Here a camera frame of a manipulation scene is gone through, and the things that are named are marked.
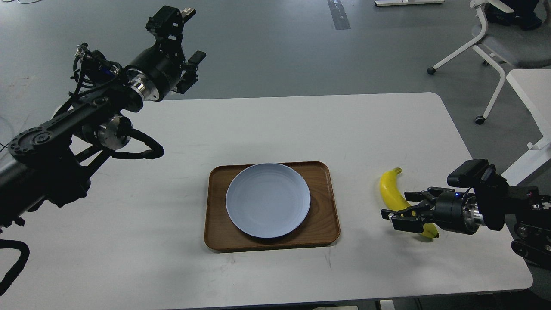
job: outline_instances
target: gray seat cushion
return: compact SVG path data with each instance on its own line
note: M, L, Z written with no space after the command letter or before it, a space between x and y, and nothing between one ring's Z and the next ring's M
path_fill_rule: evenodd
M473 36L480 33L480 24L472 29ZM517 68L541 68L551 65L551 27L523 31L516 25L489 24L483 45Z

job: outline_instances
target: chair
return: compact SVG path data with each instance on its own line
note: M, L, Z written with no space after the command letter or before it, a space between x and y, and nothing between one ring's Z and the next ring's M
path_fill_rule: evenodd
M438 68L471 47L484 59L483 63L485 65L491 65L499 72L499 83L490 99L490 103L486 107L484 114L478 115L474 120L477 125L483 124L488 118L495 100L505 83L505 71L494 60L494 57L501 59L501 63L508 63L516 68L533 69L551 65L551 27L549 26L551 9L549 0L542 0L547 12L544 24L538 29L529 31L523 31L513 25L490 24L490 27L488 27L488 20L484 14L484 8L488 3L495 4L496 7L504 11L506 9L510 10L509 7L498 0L472 0L470 6L476 10L480 21L480 24L475 25L472 29L474 38L427 69L427 72L433 75ZM482 50L479 45L484 45L490 51L490 54Z

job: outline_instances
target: plate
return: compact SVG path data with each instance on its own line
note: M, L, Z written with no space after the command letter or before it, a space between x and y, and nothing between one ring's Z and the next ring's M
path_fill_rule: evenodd
M310 209L310 190L302 176L276 163L252 165L231 181L226 210L243 232L275 238L297 228Z

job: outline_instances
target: screw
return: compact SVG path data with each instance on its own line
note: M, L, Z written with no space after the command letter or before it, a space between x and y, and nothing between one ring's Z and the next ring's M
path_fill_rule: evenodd
M49 133L41 133L35 138L36 143L44 143L51 138Z
M102 105L106 102L107 102L107 98L99 97L99 98L94 99L94 101L92 101L92 105Z
M521 227L517 228L516 233L517 233L518 236L521 237L521 238L526 238L526 237L528 237L528 230L527 230L526 227L524 227L524 226L521 226Z
M526 250L524 249L524 246L520 243L513 242L511 243L511 248L513 251L515 251L516 254L524 257L526 255Z

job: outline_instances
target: gray floor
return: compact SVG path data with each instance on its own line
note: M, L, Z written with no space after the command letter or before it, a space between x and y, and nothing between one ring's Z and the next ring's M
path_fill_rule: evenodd
M435 76L426 73L471 38L476 19L468 1L383 8L366 0L342 3L349 30L335 29L325 0L0 3L0 141L44 122L67 99L74 89L68 77L77 44L85 41L123 65L149 47L153 38L144 24L162 4L196 8L197 15L185 26L184 51L207 53L199 82L187 94L169 99L434 92L472 157L489 159L499 172L526 151L526 143L541 138L507 83L486 123L474 124L498 74L482 66L473 51L459 55ZM543 8L537 13L543 16ZM162 102L155 104L163 108ZM446 141L434 143L446 147ZM5 156L0 153L0 161ZM545 194L551 193L549 180L546 165L524 183ZM550 273L530 268L532 290L551 299ZM476 296L421 301L424 309L493 307ZM411 300L397 303L399 309L416 307Z

